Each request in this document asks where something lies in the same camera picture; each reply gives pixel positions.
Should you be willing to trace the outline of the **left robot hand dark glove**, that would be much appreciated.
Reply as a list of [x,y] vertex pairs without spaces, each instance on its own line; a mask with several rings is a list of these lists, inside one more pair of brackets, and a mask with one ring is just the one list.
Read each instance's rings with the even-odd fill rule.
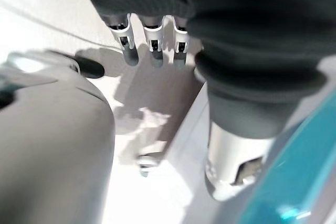
[[255,180],[265,144],[299,102],[320,91],[317,66],[335,54],[335,0],[91,0],[110,28],[127,14],[153,27],[165,15],[202,42],[195,56],[207,82],[210,133],[205,181],[220,201]]

